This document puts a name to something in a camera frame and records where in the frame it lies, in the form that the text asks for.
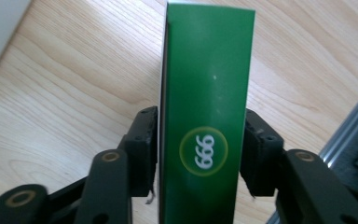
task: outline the yellow circle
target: yellow circle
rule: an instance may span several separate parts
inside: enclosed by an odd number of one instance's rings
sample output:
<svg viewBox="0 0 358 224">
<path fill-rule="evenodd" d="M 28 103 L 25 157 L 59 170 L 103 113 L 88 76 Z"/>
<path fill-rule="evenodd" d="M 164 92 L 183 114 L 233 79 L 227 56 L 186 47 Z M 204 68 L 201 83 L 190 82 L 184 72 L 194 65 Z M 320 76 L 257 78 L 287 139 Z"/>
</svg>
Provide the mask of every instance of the yellow circle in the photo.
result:
<svg viewBox="0 0 358 224">
<path fill-rule="evenodd" d="M 197 133 L 202 133 L 202 132 L 207 132 L 207 133 L 214 133 L 215 135 L 219 136 L 219 140 L 222 141 L 223 145 L 224 145 L 224 148 L 223 148 L 223 158 L 222 160 L 220 161 L 220 163 L 215 166 L 211 171 L 206 171 L 206 172 L 200 172 L 200 171 L 197 171 L 193 168 L 191 168 L 189 165 L 188 165 L 188 162 L 186 160 L 186 157 L 184 155 L 184 151 L 185 151 L 185 144 L 186 142 L 193 136 L 197 135 Z M 199 175 L 199 176 L 208 176 L 208 175 L 213 175 L 215 174 L 216 172 L 218 172 L 222 167 L 223 165 L 226 163 L 226 159 L 227 159 L 227 156 L 228 156 L 228 144 L 227 144 L 227 140 L 225 138 L 225 136 L 220 133 L 217 129 L 215 128 L 212 128 L 212 127 L 199 127 L 199 128 L 196 128 L 196 129 L 193 129 L 191 130 L 190 132 L 188 132 L 182 139 L 181 141 L 181 144 L 179 146 L 179 156 L 180 156 L 180 159 L 182 161 L 182 164 L 185 166 L 185 168 L 192 174 L 194 175 Z"/>
</svg>

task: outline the circular logo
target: circular logo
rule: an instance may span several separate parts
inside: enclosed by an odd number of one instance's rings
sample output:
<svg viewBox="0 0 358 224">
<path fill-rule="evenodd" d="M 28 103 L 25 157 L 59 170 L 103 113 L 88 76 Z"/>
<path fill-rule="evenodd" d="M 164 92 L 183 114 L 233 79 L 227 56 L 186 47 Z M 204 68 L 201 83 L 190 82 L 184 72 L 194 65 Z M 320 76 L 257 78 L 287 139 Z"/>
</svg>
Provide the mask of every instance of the circular logo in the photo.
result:
<svg viewBox="0 0 358 224">
<path fill-rule="evenodd" d="M 199 176 L 213 175 L 226 162 L 227 140 L 215 128 L 199 127 L 183 137 L 179 154 L 182 164 L 190 173 Z"/>
</svg>

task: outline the wood grain surface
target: wood grain surface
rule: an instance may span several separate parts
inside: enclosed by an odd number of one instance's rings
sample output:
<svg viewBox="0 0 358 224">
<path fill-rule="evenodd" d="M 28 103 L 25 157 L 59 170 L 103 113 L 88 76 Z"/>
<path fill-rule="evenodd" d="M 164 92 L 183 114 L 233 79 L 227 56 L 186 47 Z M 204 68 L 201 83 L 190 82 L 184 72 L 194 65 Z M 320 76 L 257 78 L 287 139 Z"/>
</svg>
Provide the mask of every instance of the wood grain surface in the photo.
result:
<svg viewBox="0 0 358 224">
<path fill-rule="evenodd" d="M 358 1 L 191 2 L 256 10 L 248 107 L 286 149 L 319 152 L 358 102 Z M 33 1 L 0 61 L 0 194 L 78 180 L 158 105 L 164 12 L 164 0 Z M 266 222 L 274 200 L 239 183 L 235 223 Z M 157 223 L 145 201 L 134 223 Z"/>
</svg>

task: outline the wooden floor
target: wooden floor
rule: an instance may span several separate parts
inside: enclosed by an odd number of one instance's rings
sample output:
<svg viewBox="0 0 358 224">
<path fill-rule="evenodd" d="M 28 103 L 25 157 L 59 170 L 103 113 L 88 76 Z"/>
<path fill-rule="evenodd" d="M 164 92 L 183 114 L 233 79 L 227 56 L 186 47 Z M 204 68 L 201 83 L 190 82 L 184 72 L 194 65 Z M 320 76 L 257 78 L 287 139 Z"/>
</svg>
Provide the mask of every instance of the wooden floor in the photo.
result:
<svg viewBox="0 0 358 224">
<path fill-rule="evenodd" d="M 248 107 L 286 149 L 318 152 L 358 102 L 358 1 L 191 2 L 256 10 Z M 158 105 L 164 12 L 163 0 L 33 1 L 0 61 L 0 194 L 78 180 Z M 157 223 L 145 201 L 134 223 Z M 266 222 L 273 201 L 240 180 L 235 223 Z"/>
</svg>

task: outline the green box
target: green box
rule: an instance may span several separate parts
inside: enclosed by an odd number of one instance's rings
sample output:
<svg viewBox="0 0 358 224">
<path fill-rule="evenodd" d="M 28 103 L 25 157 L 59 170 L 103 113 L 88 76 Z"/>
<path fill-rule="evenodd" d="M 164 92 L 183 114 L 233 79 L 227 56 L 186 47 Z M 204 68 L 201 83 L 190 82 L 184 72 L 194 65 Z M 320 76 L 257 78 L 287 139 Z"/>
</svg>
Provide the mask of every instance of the green box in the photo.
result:
<svg viewBox="0 0 358 224">
<path fill-rule="evenodd" d="M 232 223 L 255 12 L 168 4 L 159 222 Z"/>
</svg>

